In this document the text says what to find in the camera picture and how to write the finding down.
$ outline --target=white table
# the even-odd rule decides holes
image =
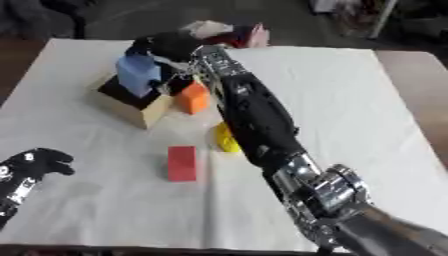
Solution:
[[[142,131],[98,109],[86,87],[129,42],[53,40],[0,111],[0,158],[41,146],[76,158],[49,175],[1,243],[313,250],[242,155],[210,146],[211,107],[175,109]],[[384,210],[448,233],[448,175],[371,51],[273,47],[231,55],[301,127],[322,166],[359,171]],[[195,145],[196,183],[165,178],[171,145]]]

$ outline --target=floor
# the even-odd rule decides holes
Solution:
[[[230,24],[263,22],[274,45],[396,48],[341,36],[331,18],[310,12],[308,0],[99,0],[85,15],[91,39],[134,39],[211,19]]]

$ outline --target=robotic arm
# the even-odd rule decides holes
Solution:
[[[198,48],[191,66],[216,97],[249,161],[262,169],[298,229],[322,255],[340,246],[369,256],[448,255],[445,235],[375,208],[352,169],[319,169],[296,140],[298,129],[281,103],[222,48]]]

